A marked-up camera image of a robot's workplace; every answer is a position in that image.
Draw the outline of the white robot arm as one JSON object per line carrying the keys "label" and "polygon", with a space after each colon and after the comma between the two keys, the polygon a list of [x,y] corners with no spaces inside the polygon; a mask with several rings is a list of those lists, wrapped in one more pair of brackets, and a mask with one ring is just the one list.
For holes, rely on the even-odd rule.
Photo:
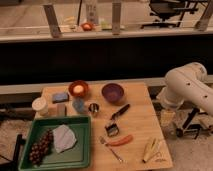
{"label": "white robot arm", "polygon": [[177,110],[188,100],[213,116],[213,89],[204,83],[206,76],[206,68],[198,62],[173,68],[166,73],[157,99],[168,110]]}

